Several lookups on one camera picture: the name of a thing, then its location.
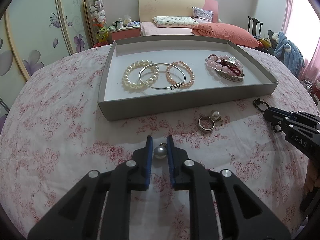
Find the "large pearl earring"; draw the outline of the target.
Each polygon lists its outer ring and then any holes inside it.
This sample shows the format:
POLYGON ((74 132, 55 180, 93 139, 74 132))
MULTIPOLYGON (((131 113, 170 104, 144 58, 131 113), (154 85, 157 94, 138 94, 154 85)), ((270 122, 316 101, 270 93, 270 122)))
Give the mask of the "large pearl earring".
POLYGON ((164 159, 167 157, 167 144, 162 142, 153 150, 153 157, 156 159, 164 159))

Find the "pink curtain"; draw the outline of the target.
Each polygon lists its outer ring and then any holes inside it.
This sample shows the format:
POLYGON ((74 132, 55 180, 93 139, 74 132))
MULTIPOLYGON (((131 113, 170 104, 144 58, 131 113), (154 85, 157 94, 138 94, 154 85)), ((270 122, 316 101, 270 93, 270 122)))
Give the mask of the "pink curtain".
POLYGON ((319 17, 308 0, 286 0, 282 31, 302 54, 298 77, 319 81, 319 17))

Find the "blue plush clothing pile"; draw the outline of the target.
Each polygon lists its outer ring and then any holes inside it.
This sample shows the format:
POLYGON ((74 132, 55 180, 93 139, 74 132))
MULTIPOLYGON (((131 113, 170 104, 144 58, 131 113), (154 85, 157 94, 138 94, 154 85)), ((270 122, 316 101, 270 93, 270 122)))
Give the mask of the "blue plush clothing pile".
POLYGON ((285 67, 295 76, 299 77, 300 71, 305 67, 304 58, 298 47, 287 39, 285 34, 268 30, 271 47, 268 52, 280 60, 285 67))

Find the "small pearl earring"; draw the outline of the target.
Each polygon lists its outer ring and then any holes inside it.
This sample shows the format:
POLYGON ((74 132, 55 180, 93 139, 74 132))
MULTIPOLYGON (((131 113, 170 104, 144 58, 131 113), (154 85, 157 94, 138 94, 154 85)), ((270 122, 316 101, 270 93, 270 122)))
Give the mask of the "small pearl earring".
POLYGON ((210 117, 216 122, 222 122, 222 117, 219 111, 212 110, 210 113, 210 117))

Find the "pink floral bedspread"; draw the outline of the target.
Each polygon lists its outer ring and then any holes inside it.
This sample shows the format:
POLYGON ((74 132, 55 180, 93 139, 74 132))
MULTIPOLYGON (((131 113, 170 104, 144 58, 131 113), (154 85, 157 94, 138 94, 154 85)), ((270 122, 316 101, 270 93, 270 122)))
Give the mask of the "pink floral bedspread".
POLYGON ((319 160, 310 160, 266 121, 269 107, 319 116, 302 84, 275 57, 244 48, 277 80, 269 95, 109 121, 98 105, 111 46, 66 57, 37 71, 17 97, 1 133, 1 205, 24 237, 91 170, 112 171, 152 137, 150 184, 132 191, 128 239, 190 239, 189 192, 176 191, 167 157, 153 150, 172 136, 175 147, 205 169, 233 172, 292 235, 319 239, 315 211, 319 160), (210 113, 219 111, 222 122, 210 113))

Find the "folded coral quilt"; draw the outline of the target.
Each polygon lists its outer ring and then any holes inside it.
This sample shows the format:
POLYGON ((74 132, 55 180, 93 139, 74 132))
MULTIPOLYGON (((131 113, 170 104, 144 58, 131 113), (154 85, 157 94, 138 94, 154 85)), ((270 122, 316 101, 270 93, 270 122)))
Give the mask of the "folded coral quilt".
POLYGON ((229 40, 236 45, 258 48, 259 42, 245 29, 227 23, 199 23, 192 27, 193 34, 229 40))

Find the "dark wooden chair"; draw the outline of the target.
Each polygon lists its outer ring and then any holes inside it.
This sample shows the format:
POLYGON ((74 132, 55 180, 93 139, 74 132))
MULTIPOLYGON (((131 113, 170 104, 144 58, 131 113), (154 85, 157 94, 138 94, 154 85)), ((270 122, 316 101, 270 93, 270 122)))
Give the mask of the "dark wooden chair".
POLYGON ((263 22, 260 22, 256 18, 248 16, 247 31, 250 32, 253 36, 257 36, 261 34, 262 26, 263 26, 263 22))

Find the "purple patterned pillow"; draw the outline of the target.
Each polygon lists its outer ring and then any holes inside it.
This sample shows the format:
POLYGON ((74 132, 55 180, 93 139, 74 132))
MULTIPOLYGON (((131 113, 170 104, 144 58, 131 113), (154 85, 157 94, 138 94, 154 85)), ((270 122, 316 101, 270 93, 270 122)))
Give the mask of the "purple patterned pillow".
POLYGON ((204 10, 193 7, 193 19, 199 23, 213 22, 214 12, 212 10, 204 10))

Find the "grey cardboard tray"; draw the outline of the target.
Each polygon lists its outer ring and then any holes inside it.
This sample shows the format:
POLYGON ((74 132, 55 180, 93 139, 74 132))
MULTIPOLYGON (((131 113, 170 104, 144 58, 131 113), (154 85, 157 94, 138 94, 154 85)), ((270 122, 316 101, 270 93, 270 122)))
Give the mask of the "grey cardboard tray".
POLYGON ((272 94, 278 80, 231 41, 156 35, 114 41, 98 105, 109 121, 272 94))

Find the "floral white pillow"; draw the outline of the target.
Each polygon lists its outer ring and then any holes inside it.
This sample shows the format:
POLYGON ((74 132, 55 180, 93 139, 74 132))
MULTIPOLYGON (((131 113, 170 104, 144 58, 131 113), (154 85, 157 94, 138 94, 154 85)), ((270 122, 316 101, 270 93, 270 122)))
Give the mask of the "floral white pillow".
POLYGON ((152 18, 158 28, 192 28, 198 22, 186 16, 155 16, 152 18))

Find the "bed with beige headboard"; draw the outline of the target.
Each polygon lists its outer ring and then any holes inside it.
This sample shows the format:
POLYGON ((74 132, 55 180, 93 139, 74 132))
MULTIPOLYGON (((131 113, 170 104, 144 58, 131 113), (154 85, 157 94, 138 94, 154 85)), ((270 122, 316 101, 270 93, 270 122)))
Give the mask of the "bed with beige headboard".
POLYGON ((213 11, 213 22, 220 22, 219 6, 215 0, 138 0, 140 33, 150 35, 193 35, 190 28, 159 28, 153 21, 156 16, 193 16, 193 8, 213 11))

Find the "pink bedside table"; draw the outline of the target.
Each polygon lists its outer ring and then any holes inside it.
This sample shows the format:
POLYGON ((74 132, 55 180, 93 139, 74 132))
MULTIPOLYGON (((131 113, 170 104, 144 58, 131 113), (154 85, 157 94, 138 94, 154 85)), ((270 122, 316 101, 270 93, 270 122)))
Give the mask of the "pink bedside table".
POLYGON ((126 38, 139 37, 140 25, 134 27, 122 27, 120 29, 110 31, 108 34, 111 42, 126 38))

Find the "white mug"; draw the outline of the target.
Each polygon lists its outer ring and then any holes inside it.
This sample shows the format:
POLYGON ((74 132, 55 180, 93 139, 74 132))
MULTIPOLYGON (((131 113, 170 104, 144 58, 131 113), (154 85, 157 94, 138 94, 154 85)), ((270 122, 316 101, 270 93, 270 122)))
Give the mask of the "white mug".
POLYGON ((123 27, 123 22, 122 21, 117 21, 116 22, 116 28, 121 29, 123 27))

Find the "floral sliding wardrobe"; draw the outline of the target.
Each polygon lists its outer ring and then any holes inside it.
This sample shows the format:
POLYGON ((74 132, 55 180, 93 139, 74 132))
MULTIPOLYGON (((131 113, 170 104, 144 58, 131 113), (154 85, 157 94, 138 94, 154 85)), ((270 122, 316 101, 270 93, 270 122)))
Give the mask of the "floral sliding wardrobe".
POLYGON ((1 124, 39 69, 92 47, 85 0, 12 0, 1 17, 1 124))

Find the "plush toy hanging rack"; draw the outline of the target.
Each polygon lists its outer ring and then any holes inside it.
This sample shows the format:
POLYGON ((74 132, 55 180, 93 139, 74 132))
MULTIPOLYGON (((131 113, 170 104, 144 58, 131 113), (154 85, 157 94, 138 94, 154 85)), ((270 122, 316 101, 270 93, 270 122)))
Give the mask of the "plush toy hanging rack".
POLYGON ((107 20, 103 0, 88 0, 88 11, 94 44, 107 42, 107 20))

